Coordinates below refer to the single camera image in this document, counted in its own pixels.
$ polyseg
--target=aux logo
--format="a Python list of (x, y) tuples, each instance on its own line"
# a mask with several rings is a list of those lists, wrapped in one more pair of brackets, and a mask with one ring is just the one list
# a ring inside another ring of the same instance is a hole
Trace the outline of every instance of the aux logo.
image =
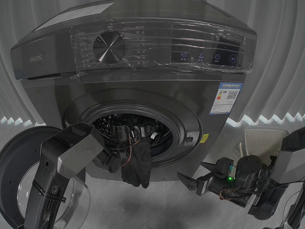
[(37, 61), (37, 60), (40, 60), (40, 59), (42, 59), (42, 58), (41, 58), (41, 55), (38, 55), (38, 56), (36, 56), (36, 57), (32, 57), (32, 58), (30, 59), (30, 62)]

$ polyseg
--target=yellow warning sticker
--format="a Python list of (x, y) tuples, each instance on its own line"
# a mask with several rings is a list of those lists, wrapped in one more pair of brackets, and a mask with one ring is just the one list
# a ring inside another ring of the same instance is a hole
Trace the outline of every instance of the yellow warning sticker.
[(208, 139), (208, 137), (209, 137), (209, 134), (204, 134), (202, 139), (201, 139), (201, 141), (200, 141), (200, 143), (205, 143), (206, 140)]

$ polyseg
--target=white label sticker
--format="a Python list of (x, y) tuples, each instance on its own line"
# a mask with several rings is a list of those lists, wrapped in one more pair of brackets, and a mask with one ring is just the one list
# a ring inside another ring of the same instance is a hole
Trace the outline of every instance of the white label sticker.
[(242, 83), (221, 82), (210, 115), (229, 114), (242, 88)]
[(208, 181), (205, 181), (204, 182), (204, 185), (203, 185), (203, 189), (202, 189), (202, 193), (201, 194), (204, 194), (205, 190), (206, 190), (206, 187), (207, 187), (207, 184), (208, 184)]
[(154, 132), (154, 133), (150, 136), (150, 138), (151, 138), (151, 139), (155, 139), (156, 135), (158, 135), (158, 133), (157, 133), (157, 132)]
[(54, 25), (54, 24), (57, 24), (57, 23), (60, 23), (60, 22), (63, 22), (63, 21), (68, 21), (68, 20), (71, 20), (71, 19), (75, 19), (75, 18), (87, 16), (87, 15), (101, 13), (112, 4), (113, 4), (113, 2), (112, 3), (95, 5), (95, 6), (90, 6), (90, 7), (86, 7), (86, 8), (82, 8), (82, 9), (73, 10), (73, 11), (69, 11), (69, 12), (66, 12), (66, 13), (59, 14), (59, 15), (55, 16), (53, 19), (50, 19), (49, 21), (44, 23), (42, 26), (40, 26), (36, 30), (39, 30), (39, 29), (42, 29), (44, 27)]
[(145, 137), (144, 127), (141, 127), (141, 135), (142, 137)]

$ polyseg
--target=washing machine door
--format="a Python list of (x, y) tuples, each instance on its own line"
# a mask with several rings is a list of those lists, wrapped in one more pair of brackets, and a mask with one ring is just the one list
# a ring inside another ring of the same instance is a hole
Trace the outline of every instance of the washing machine door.
[[(0, 152), (0, 212), (14, 229), (24, 228), (32, 182), (40, 161), (41, 143), (60, 131), (50, 126), (29, 128), (13, 137)], [(90, 208), (85, 169), (70, 179), (64, 197), (67, 200), (59, 206), (53, 228), (80, 228)], [(50, 213), (44, 213), (46, 226)]]

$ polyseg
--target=play/pause button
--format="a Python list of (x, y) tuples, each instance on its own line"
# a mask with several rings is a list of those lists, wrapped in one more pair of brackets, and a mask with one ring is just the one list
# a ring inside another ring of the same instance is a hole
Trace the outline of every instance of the play/pause button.
[(230, 62), (231, 62), (231, 63), (236, 63), (236, 62), (237, 62), (237, 56), (236, 56), (235, 54), (232, 54), (232, 55), (230, 56)]

